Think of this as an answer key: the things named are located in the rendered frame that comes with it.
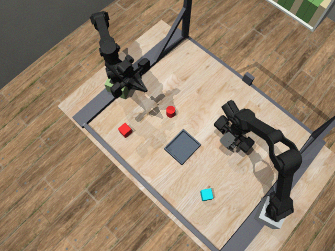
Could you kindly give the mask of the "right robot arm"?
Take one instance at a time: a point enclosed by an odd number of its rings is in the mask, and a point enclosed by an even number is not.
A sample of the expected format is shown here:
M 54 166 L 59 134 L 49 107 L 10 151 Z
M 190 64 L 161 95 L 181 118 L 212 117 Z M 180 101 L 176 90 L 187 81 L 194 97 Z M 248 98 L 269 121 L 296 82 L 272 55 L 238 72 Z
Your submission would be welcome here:
M 117 43 L 115 43 L 114 38 L 112 38 L 108 32 L 108 27 L 109 27 L 108 20 L 110 20 L 108 12 L 102 11 L 102 12 L 94 13 L 91 15 L 90 19 L 91 19 L 92 25 L 94 24 L 95 29 L 99 32 L 99 35 L 100 35 L 99 52 L 100 52 L 100 55 L 104 57 L 105 66 L 106 66 L 105 70 L 106 70 L 108 79 L 110 79 L 109 82 L 111 84 L 115 84 L 116 82 L 121 83 L 122 80 L 113 73 L 114 66 L 122 60 L 119 59 L 119 55 L 118 55 L 120 46 Z M 122 79 L 124 79 L 124 74 L 129 69 L 134 69 L 132 67 L 133 62 L 134 62 L 134 59 L 130 55 L 127 55 L 125 59 L 115 69 L 115 71 L 118 73 L 118 75 Z

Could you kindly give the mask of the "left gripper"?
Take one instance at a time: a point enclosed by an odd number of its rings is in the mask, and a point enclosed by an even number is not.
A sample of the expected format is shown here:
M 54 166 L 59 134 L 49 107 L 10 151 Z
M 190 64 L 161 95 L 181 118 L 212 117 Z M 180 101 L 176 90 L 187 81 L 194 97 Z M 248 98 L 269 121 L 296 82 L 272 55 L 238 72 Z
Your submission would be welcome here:
M 220 116 L 214 123 L 214 126 L 224 134 L 228 129 L 233 135 L 236 135 L 241 142 L 238 143 L 237 147 L 243 150 L 245 153 L 254 145 L 255 141 L 250 137 L 244 137 L 242 134 L 236 134 L 232 131 L 231 126 L 229 127 L 228 118 L 224 115 Z

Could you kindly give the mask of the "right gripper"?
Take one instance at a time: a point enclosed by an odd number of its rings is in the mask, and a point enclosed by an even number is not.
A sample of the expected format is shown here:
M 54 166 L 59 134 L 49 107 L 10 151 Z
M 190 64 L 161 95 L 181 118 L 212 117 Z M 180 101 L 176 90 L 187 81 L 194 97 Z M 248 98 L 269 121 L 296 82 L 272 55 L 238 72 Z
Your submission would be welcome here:
M 125 86 L 130 89 L 134 90 L 139 90 L 142 92 L 147 92 L 147 88 L 145 87 L 143 81 L 142 81 L 142 74 L 145 74 L 149 69 L 150 69 L 150 61 L 147 58 L 143 58 L 139 63 L 138 63 L 138 68 L 134 71 L 133 69 L 129 69 L 125 74 L 124 74 L 124 79 L 122 79 L 118 73 L 115 71 L 117 66 L 121 63 L 122 61 L 118 62 L 114 68 L 113 68 L 113 73 L 122 80 L 121 83 L 116 82 L 111 88 L 110 91 L 112 95 L 117 99 L 122 95 L 122 90 Z M 143 65 L 143 66 L 141 66 Z M 132 76 L 133 75 L 133 76 Z M 135 79 L 136 81 L 134 81 Z

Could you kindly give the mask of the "red cube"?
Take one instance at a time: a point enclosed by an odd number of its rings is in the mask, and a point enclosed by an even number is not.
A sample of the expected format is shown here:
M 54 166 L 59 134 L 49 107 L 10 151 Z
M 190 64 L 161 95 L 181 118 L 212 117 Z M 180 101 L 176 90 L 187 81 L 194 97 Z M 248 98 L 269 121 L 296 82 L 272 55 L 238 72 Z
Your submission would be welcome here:
M 132 133 L 131 128 L 126 123 L 119 127 L 118 130 L 125 138 Z

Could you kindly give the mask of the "dark red cylinder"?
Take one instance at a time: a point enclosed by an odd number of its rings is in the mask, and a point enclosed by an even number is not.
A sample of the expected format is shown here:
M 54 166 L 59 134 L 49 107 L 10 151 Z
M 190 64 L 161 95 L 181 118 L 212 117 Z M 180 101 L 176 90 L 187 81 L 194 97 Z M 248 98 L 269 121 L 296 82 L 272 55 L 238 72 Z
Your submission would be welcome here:
M 173 106 L 168 106 L 166 108 L 166 115 L 169 117 L 169 118 L 172 118 L 175 116 L 175 108 Z

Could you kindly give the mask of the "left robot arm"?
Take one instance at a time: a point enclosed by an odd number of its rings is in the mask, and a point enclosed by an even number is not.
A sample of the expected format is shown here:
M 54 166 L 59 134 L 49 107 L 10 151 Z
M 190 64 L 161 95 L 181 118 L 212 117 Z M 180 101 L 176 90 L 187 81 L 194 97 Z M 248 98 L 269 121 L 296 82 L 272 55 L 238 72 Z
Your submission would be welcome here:
M 250 109 L 239 110 L 233 100 L 221 106 L 229 121 L 232 122 L 231 129 L 236 134 L 246 134 L 252 131 L 269 146 L 269 157 L 278 171 L 276 193 L 270 196 L 269 205 L 266 208 L 265 216 L 275 222 L 286 218 L 294 213 L 293 200 L 290 197 L 294 173 L 302 164 L 302 155 L 295 143 L 287 139 L 281 130 L 277 130 L 255 117 L 255 113 Z M 233 135 L 228 129 L 220 139 L 227 149 L 236 146 L 238 137 Z M 282 142 L 290 149 L 276 156 L 274 154 L 274 144 Z M 277 216 L 276 216 L 277 215 Z

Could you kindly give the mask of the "teal cube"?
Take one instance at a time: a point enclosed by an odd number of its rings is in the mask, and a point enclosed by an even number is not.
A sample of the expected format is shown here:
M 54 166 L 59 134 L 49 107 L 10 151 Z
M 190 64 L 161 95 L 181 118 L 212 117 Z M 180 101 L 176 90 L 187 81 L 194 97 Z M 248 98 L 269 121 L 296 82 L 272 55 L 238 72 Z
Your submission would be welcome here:
M 202 201 L 212 200 L 213 199 L 213 193 L 211 188 L 204 189 L 200 191 Z

